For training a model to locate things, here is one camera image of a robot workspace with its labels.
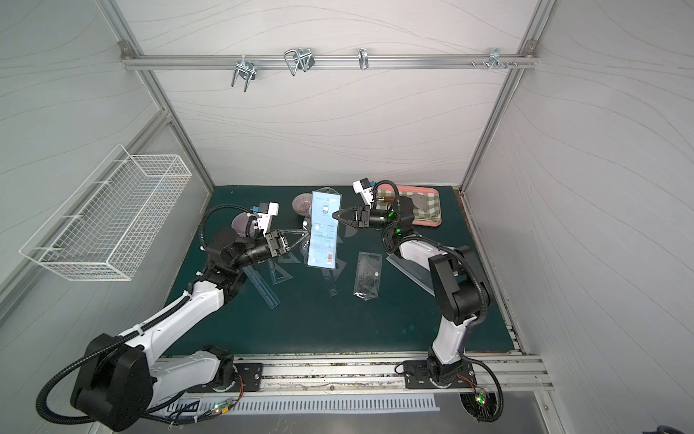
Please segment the large clear triangle ruler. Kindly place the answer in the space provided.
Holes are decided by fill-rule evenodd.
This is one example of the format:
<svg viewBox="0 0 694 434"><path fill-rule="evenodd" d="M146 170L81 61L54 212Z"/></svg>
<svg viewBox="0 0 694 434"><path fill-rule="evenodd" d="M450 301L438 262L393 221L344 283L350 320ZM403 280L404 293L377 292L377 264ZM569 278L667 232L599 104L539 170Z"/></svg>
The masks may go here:
<svg viewBox="0 0 694 434"><path fill-rule="evenodd" d="M278 265L274 260L269 260L267 262L269 267L269 275L274 285L278 285L289 280L292 280L293 276L290 275L285 269Z"/></svg>

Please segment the blue printed ruler set card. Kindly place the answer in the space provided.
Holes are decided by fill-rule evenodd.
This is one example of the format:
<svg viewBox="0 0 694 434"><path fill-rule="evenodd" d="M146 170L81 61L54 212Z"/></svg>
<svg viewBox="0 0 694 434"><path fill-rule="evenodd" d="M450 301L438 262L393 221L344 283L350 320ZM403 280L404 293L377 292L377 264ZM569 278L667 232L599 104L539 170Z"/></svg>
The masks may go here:
<svg viewBox="0 0 694 434"><path fill-rule="evenodd" d="M335 269L339 224L333 214L341 209L341 200L342 196L330 187L312 191L307 251L309 267Z"/></svg>

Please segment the clear blue straight ruler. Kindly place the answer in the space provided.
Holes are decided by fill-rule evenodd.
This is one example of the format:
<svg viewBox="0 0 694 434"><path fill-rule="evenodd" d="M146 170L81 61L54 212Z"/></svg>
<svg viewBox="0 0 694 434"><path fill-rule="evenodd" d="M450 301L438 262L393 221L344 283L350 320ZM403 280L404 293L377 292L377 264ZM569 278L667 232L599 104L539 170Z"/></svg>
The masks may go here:
<svg viewBox="0 0 694 434"><path fill-rule="evenodd" d="M273 290L269 287L269 284L264 280L264 278L256 271L252 266L247 266L243 268L244 273L247 278L254 285L260 296L265 300L270 309L275 309L279 306L280 301Z"/></svg>

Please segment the clear ruler set pouch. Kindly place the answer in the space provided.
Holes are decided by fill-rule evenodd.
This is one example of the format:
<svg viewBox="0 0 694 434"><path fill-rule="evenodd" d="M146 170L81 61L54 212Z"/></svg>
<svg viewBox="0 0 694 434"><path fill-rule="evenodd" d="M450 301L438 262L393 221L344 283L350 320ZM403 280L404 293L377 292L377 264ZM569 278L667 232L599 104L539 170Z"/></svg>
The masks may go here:
<svg viewBox="0 0 694 434"><path fill-rule="evenodd" d="M430 271L411 260L399 258L399 256L395 254L390 254L387 260L398 271L416 283L421 289L424 289L426 293L430 294L432 297L435 296Z"/></svg>

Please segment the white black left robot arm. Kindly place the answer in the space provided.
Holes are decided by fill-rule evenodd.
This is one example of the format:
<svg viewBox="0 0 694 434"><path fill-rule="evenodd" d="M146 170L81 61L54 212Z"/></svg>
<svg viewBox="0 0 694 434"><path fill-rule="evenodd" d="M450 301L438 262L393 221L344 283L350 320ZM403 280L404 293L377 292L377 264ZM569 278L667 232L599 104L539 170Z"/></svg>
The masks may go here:
<svg viewBox="0 0 694 434"><path fill-rule="evenodd" d="M35 401L37 414L56 425L98 422L114 431L168 406L189 389L215 392L237 388L243 379L232 354L208 346L190 356L164 360L163 354L195 325L234 300L243 287L246 269L290 253L303 240L303 230L271 230L276 203L238 210L246 218L241 233L227 227L205 238L208 210L198 228L207 255L204 270L175 301L117 336L94 338L85 355L43 385Z"/></svg>

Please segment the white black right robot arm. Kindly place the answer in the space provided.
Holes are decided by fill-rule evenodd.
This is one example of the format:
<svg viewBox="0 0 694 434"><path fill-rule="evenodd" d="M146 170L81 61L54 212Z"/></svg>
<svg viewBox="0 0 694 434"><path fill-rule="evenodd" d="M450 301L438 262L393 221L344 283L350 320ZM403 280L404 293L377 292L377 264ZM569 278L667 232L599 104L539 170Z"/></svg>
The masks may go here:
<svg viewBox="0 0 694 434"><path fill-rule="evenodd" d="M504 411L501 383L486 363L466 354L473 329L486 320L493 303L480 260L467 246L448 247L418 233L413 201L394 182L363 178L352 188L364 204L333 217L356 230L379 230L386 253L419 266L432 280L441 321L426 359L428 381L439 389L457 380L467 383L474 393L464 404L468 414L479 422L498 421Z"/></svg>

